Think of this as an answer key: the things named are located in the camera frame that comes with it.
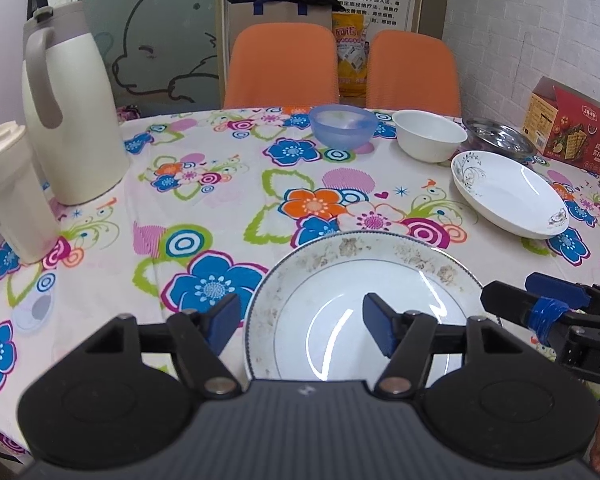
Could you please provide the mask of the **brown floral rim plate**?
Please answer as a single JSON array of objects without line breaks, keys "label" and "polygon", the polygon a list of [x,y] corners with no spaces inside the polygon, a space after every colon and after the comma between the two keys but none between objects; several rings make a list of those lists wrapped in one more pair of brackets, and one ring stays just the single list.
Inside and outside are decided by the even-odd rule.
[{"label": "brown floral rim plate", "polygon": [[413,237],[351,231],[317,238],[280,260],[253,294],[244,333],[247,375],[372,384],[388,360],[363,321],[367,294],[396,312],[463,326],[482,314],[481,291],[466,266]]}]

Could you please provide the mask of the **white plate black floral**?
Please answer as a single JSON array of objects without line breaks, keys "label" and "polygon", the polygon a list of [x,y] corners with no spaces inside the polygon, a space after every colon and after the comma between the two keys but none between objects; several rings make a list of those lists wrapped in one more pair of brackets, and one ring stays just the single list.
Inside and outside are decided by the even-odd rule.
[{"label": "white plate black floral", "polygon": [[513,159],[466,151],[451,162],[464,200],[500,229],[532,240],[548,240],[569,228],[569,214],[554,188]]}]

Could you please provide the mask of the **stainless steel bowl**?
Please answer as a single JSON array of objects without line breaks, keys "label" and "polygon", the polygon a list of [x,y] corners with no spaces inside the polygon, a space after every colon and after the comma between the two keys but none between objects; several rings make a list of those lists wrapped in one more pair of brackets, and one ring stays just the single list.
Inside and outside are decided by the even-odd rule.
[{"label": "stainless steel bowl", "polygon": [[486,118],[462,118],[460,124],[466,130],[468,150],[496,153],[517,162],[535,155],[533,144],[515,128]]}]

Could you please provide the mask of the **white ceramic bowl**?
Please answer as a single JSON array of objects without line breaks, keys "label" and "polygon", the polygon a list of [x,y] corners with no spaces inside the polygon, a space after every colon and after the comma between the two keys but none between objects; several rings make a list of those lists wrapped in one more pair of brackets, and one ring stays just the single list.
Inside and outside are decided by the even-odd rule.
[{"label": "white ceramic bowl", "polygon": [[468,139],[456,122],[424,110],[398,110],[392,120],[400,149],[420,162],[446,162]]}]

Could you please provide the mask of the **blue plastic bowl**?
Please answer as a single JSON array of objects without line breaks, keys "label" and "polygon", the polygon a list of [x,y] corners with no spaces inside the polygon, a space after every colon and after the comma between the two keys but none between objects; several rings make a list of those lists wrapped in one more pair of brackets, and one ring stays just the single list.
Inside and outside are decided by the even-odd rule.
[{"label": "blue plastic bowl", "polygon": [[313,107],[309,111],[309,121],[318,142],[328,148],[348,151],[370,143],[379,125],[372,112],[346,104]]}]

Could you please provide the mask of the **floral tablecloth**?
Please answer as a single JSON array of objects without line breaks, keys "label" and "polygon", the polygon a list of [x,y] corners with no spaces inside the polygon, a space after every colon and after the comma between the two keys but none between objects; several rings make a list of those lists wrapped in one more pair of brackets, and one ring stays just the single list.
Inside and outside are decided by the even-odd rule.
[{"label": "floral tablecloth", "polygon": [[449,167],[408,157],[384,110],[368,148],[336,151],[303,108],[217,110],[122,127],[123,181],[92,202],[54,206],[60,239],[24,263],[0,242],[0,451],[28,457],[23,390],[120,312],[159,322],[223,292],[249,299],[292,248],[340,230],[411,235],[482,282],[543,272],[600,284],[600,179],[533,157],[565,201],[569,228],[542,242],[506,233],[458,194]]}]

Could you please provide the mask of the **red cracker box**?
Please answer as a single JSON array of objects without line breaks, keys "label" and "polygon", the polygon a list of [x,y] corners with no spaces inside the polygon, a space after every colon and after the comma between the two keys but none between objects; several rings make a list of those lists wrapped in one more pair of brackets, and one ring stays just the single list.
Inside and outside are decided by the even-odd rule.
[{"label": "red cracker box", "polygon": [[600,174],[600,103],[577,90],[541,77],[521,133],[542,156]]}]

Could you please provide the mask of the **small cream tumbler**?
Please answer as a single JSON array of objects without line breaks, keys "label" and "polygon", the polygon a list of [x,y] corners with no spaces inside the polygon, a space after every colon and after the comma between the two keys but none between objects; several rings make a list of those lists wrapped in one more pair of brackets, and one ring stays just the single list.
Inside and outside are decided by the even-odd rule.
[{"label": "small cream tumbler", "polygon": [[0,125],[0,233],[23,263],[43,259],[59,236],[33,166],[27,128],[16,122]]}]

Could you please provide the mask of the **large cream thermos jug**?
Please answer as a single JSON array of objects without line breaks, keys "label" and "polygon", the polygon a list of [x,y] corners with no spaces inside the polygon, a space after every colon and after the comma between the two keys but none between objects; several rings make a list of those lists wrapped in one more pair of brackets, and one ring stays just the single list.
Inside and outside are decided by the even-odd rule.
[{"label": "large cream thermos jug", "polygon": [[114,188],[130,161],[83,4],[33,1],[32,18],[23,26],[28,135],[56,200],[79,205]]}]

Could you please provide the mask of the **right orange chair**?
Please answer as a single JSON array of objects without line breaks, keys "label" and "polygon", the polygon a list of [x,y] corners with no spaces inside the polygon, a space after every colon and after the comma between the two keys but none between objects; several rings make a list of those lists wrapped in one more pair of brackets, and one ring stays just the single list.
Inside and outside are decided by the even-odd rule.
[{"label": "right orange chair", "polygon": [[460,80],[452,51],[416,32],[383,30],[370,43],[366,106],[460,116]]}]

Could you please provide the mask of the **orange chair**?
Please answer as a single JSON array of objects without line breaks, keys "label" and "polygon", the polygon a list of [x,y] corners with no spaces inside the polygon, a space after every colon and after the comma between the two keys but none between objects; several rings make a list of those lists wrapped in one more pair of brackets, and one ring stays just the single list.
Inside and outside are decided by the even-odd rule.
[{"label": "orange chair", "polygon": [[366,106],[460,116],[460,80],[452,51],[416,32],[383,30],[370,43]]},{"label": "orange chair", "polygon": [[264,23],[234,43],[224,106],[337,104],[338,58],[332,32],[310,23]]}]

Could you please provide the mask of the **left orange chair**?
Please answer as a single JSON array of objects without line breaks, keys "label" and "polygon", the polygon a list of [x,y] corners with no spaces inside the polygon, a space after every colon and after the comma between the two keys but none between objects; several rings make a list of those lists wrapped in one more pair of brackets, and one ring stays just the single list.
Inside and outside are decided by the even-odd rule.
[{"label": "left orange chair", "polygon": [[234,43],[224,106],[337,104],[338,58],[332,32],[310,23],[264,23]]}]

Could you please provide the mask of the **yellow snack bag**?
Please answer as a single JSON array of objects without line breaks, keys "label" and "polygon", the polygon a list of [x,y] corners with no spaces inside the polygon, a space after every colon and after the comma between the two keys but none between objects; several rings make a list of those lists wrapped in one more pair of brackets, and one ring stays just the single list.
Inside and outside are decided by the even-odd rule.
[{"label": "yellow snack bag", "polygon": [[368,57],[364,15],[334,12],[332,33],[336,39],[340,96],[362,99],[366,96]]}]

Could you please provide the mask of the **brown paper bag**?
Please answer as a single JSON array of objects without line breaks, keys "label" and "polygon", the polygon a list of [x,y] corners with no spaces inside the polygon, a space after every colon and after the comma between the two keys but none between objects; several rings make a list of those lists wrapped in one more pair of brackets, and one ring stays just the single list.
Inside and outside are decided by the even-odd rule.
[{"label": "brown paper bag", "polygon": [[246,28],[264,23],[310,23],[332,28],[329,6],[307,6],[294,2],[230,3],[227,8],[227,33],[230,44]]}]

